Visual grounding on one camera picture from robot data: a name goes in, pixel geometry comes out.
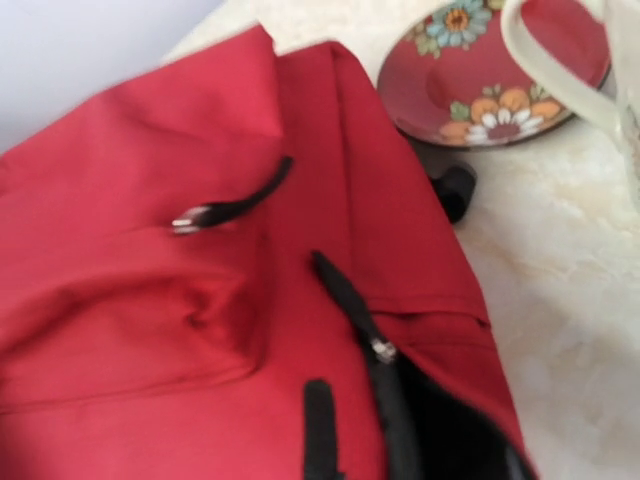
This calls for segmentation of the red backpack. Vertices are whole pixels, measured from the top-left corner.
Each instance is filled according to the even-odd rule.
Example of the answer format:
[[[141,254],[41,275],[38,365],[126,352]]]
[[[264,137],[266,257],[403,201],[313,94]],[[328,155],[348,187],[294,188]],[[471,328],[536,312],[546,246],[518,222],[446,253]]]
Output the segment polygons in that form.
[[[341,44],[253,27],[1,158],[5,479],[533,479],[478,281]]]

